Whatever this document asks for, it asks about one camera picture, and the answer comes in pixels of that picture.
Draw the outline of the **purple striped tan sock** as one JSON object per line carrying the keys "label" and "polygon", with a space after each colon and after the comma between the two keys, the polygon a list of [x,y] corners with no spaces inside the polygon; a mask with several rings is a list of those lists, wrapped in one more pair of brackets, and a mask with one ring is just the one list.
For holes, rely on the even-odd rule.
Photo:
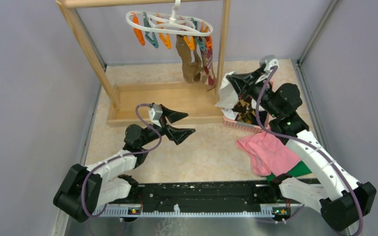
{"label": "purple striped tan sock", "polygon": [[212,90],[216,86],[216,76],[213,69],[213,51],[211,49],[207,50],[205,55],[205,73],[207,76],[206,80],[206,90]]}

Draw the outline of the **white sock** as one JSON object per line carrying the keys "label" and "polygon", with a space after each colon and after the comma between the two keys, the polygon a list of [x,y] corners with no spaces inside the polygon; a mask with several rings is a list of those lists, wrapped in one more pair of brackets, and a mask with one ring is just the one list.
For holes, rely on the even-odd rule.
{"label": "white sock", "polygon": [[230,76],[234,73],[235,71],[231,71],[223,76],[218,91],[219,101],[215,104],[216,107],[222,109],[233,109],[238,103],[238,95],[231,85],[230,81],[227,79],[227,76]]}
{"label": "white sock", "polygon": [[238,116],[238,112],[235,112],[232,109],[222,108],[221,112],[223,113],[223,116],[228,120],[236,120]]}

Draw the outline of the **purple striped sock maroon cuff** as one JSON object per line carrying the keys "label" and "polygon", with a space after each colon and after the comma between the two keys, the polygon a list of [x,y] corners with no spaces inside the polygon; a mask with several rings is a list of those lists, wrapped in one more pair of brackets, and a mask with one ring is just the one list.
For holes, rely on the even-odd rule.
{"label": "purple striped sock maroon cuff", "polygon": [[200,46],[202,69],[201,83],[206,91],[212,90],[216,85],[216,76],[213,69],[212,50],[207,49],[206,46]]}

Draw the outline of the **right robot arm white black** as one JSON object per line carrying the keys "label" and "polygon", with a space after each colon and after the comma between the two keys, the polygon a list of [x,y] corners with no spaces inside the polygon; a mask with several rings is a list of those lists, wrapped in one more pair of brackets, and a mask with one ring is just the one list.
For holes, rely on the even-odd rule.
{"label": "right robot arm white black", "polygon": [[250,97],[257,107],[272,116],[266,132],[298,155],[320,183],[320,187],[315,187],[282,174],[269,189],[270,199],[276,203],[292,199],[315,210],[339,234],[356,224],[355,234],[361,235],[363,218],[373,206],[376,188],[350,175],[319,143],[296,111],[302,105],[297,85],[285,83],[276,91],[272,90],[270,82],[276,71],[276,66],[262,66],[247,74],[228,73],[222,79],[231,98]]}

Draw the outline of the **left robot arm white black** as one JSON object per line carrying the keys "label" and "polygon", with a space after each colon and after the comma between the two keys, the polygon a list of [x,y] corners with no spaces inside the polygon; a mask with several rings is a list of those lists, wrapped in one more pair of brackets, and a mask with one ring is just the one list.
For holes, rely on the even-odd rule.
{"label": "left robot arm white black", "polygon": [[194,128],[173,127],[173,123],[188,117],[188,113],[162,104],[139,104],[135,113],[144,126],[129,125],[125,145],[111,157],[89,166],[71,166],[53,198],[55,207],[82,223],[97,217],[98,207],[106,207],[115,200],[135,202],[138,183],[125,172],[142,165],[149,152],[160,146],[163,137],[179,145],[196,132]]}

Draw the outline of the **white round clip hanger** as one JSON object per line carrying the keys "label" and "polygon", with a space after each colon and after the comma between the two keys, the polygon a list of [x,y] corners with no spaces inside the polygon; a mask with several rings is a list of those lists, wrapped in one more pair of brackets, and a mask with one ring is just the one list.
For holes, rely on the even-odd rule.
{"label": "white round clip hanger", "polygon": [[158,48],[161,41],[167,49],[171,49],[170,35],[173,34],[183,37],[184,43],[192,51],[196,47],[204,53],[212,50],[212,25],[197,17],[178,15],[180,3],[179,0],[175,1],[171,14],[146,11],[130,11],[126,14],[126,22],[133,28],[141,46],[148,42]]}

